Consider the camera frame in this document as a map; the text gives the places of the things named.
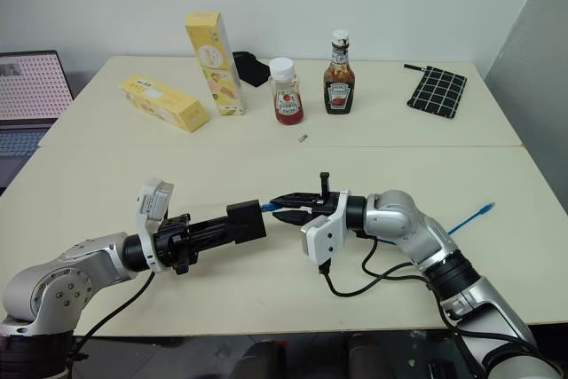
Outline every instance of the cable connector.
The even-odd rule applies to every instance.
[[[329,275],[329,268],[331,267],[331,259],[328,259],[322,265],[318,267],[319,273],[323,275]]]

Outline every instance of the laptop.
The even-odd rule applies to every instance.
[[[0,53],[0,193],[71,101],[56,51]]]

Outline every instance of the heinz ketchup bottle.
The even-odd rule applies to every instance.
[[[276,118],[282,124],[300,123],[304,118],[304,110],[294,61],[289,58],[275,58],[268,66]]]
[[[323,75],[323,99],[329,114],[348,114],[355,91],[355,73],[347,56],[349,33],[334,31],[331,46],[331,62]]]

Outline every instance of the wire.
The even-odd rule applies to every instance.
[[[150,286],[150,283],[154,279],[155,275],[156,275],[155,272],[151,272],[150,275],[148,276],[146,282],[144,283],[144,286],[142,286],[140,288],[140,290],[138,292],[136,292],[136,295],[131,297],[124,304],[122,304],[121,306],[116,308],[114,311],[112,311],[110,314],[108,314],[103,320],[99,321],[95,326],[93,326],[93,328],[91,330],[89,330],[89,332],[87,332],[87,334],[85,336],[83,336],[83,339],[81,339],[81,341],[79,341],[79,343],[74,347],[73,351],[71,352],[71,356],[69,357],[69,362],[67,363],[67,368],[69,369],[69,374],[68,374],[68,377],[67,377],[68,379],[72,379],[73,363],[77,359],[79,352],[84,347],[84,345],[87,343],[87,341],[89,339],[91,339],[91,337],[95,333],[97,333],[97,331],[100,328],[102,328],[109,320],[111,320],[114,316],[116,316],[118,313],[120,313],[122,310],[127,308],[134,301],[136,301],[140,297],[140,295],[142,295],[144,293],[144,291],[148,288],[148,286]]]
[[[375,279],[373,281],[371,281],[369,284],[367,284],[365,287],[360,288],[359,290],[355,290],[355,291],[352,291],[352,292],[340,292],[334,287],[333,282],[332,282],[331,278],[329,277],[329,272],[326,272],[323,275],[326,279],[326,283],[329,286],[329,289],[331,290],[331,292],[334,295],[340,296],[340,297],[357,296],[357,295],[360,295],[360,294],[366,292],[367,290],[369,290],[371,287],[373,287],[375,284],[377,284],[380,280],[418,280],[418,281],[425,283],[429,290],[432,290],[432,288],[429,285],[430,283],[428,282],[428,280],[426,280],[421,275],[402,275],[402,276],[394,276],[394,277],[389,276],[389,274],[391,274],[391,273],[393,273],[393,272],[395,272],[395,271],[397,271],[401,268],[404,268],[404,267],[407,267],[407,266],[412,266],[413,264],[410,263],[410,262],[405,262],[403,264],[395,265],[382,274],[368,270],[367,263],[371,259],[371,257],[375,254],[376,249],[377,249],[377,245],[378,245],[378,239],[376,239],[376,237],[370,237],[370,238],[373,239],[373,246],[372,246],[371,250],[369,251],[369,253],[363,259],[363,262],[361,263],[361,268],[366,274],[368,274],[372,277],[375,277]],[[542,353],[536,347],[536,345],[529,343],[529,342],[526,342],[525,340],[523,340],[521,338],[518,338],[518,337],[515,337],[515,336],[510,336],[510,335],[504,335],[504,334],[500,334],[500,333],[473,332],[473,331],[470,331],[470,330],[464,330],[462,328],[458,328],[457,326],[452,324],[450,322],[450,320],[446,317],[446,314],[444,313],[444,308],[442,308],[441,301],[440,301],[438,295],[436,294],[436,292],[432,291],[432,293],[433,293],[434,297],[436,298],[436,306],[438,308],[438,313],[440,315],[440,318],[442,319],[442,321],[444,322],[446,327],[455,336],[466,336],[466,337],[474,337],[474,338],[479,338],[479,339],[493,339],[493,340],[500,340],[500,341],[505,341],[505,342],[509,342],[509,343],[516,343],[520,346],[525,347],[534,357],[536,357],[536,358],[542,360],[543,362],[549,364],[551,367],[553,367],[556,371],[559,372],[559,369],[554,364],[549,362],[542,355]]]
[[[473,215],[471,215],[470,217],[468,217],[465,221],[463,221],[461,224],[455,226],[454,228],[452,228],[450,231],[448,231],[448,234],[453,234],[456,231],[458,231],[460,228],[462,228],[464,225],[466,225],[469,221],[475,219],[476,217],[478,217],[479,215],[484,215],[485,213],[487,213],[489,210],[493,209],[493,206],[495,206],[495,203],[489,203],[486,204],[483,208],[481,208],[480,210],[478,210],[476,213],[474,213]]]
[[[399,275],[392,277],[388,275],[390,270],[382,274],[370,271],[367,268],[367,263],[369,262],[369,260],[371,260],[371,257],[373,257],[373,255],[375,254],[379,241],[379,239],[377,239],[374,236],[371,236],[370,238],[373,239],[373,247],[371,248],[371,251],[367,254],[367,256],[363,259],[363,262],[361,263],[361,269],[363,270],[364,273],[376,278],[381,277],[384,280],[420,280],[424,283],[428,283],[428,281],[425,278],[423,278],[421,275]],[[412,265],[413,265],[412,262],[405,262],[403,264],[398,264],[397,266],[403,268],[404,266],[412,266]]]
[[[282,209],[281,206],[274,203],[266,203],[260,206],[262,212],[274,212],[275,210]]]
[[[389,270],[385,271],[383,274],[379,274],[374,280],[372,280],[369,284],[367,284],[365,287],[360,288],[358,290],[353,290],[352,292],[340,292],[338,291],[335,286],[334,283],[331,281],[331,278],[329,277],[329,273],[328,272],[324,272],[323,276],[326,279],[327,282],[327,286],[329,287],[329,290],[331,290],[331,293],[333,293],[336,296],[339,297],[352,297],[352,296],[357,296],[360,295],[362,293],[367,292],[371,287],[373,287],[375,284],[377,284],[379,281],[383,280],[383,279],[387,279],[386,275],[391,274],[397,270],[399,270],[400,268],[404,268],[406,266],[412,265],[409,262],[405,262],[403,264],[398,264],[393,266],[392,268],[390,268]]]

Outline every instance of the grid pattern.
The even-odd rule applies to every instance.
[[[12,155],[32,155],[45,135],[45,130],[38,132],[2,132],[0,133],[0,157]]]
[[[71,101],[55,53],[0,57],[0,120],[57,118]]]
[[[428,66],[412,98],[406,104],[412,108],[453,119],[467,80],[463,75],[455,75]]]

